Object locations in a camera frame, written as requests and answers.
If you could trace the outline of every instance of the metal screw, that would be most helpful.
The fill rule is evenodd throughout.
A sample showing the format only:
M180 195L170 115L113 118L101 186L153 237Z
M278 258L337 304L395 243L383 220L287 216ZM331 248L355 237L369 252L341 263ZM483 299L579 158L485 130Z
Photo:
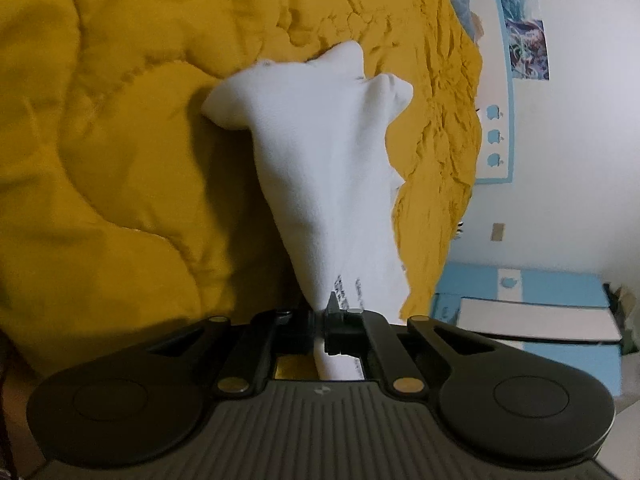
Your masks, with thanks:
M424 383L415 377L400 377L394 381L394 388L402 394L417 394L424 389Z
M249 383L240 377L225 377L218 381L218 389L226 394L241 394L249 389Z

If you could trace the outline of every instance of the wall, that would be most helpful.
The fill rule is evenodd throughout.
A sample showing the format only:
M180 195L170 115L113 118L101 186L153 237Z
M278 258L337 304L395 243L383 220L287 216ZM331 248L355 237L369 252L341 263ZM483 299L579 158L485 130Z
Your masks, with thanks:
M640 0L540 6L551 81L514 81L513 183L476 186L450 259L597 272L640 292Z

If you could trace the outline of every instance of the bed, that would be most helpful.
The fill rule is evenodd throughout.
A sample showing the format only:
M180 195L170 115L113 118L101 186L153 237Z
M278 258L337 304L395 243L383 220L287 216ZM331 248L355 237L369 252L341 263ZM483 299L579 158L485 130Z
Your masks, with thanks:
M36 376L283 301L250 136L200 105L257 59L345 40L414 86L386 145L401 315L425 314L480 144L481 58L449 0L0 0L0 328Z

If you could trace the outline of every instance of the yellow blanket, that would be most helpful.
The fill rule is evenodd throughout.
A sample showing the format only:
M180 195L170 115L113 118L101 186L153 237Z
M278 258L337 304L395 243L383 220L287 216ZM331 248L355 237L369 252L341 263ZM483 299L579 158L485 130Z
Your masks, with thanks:
M449 0L0 0L0 326L34 369L277 306L290 265L250 136L200 104L257 59L349 39L367 75L414 85L387 149L402 315L425 313L480 141L481 59Z

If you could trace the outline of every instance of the white cloth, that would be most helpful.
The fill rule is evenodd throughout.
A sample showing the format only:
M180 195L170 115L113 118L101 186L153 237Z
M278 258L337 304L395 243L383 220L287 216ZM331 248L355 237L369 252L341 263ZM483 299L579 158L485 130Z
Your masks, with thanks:
M259 62L216 86L202 113L250 129L258 179L306 300L362 307L391 322L409 288L392 227L404 183L385 132L412 86L364 77L362 49L342 43L306 63Z

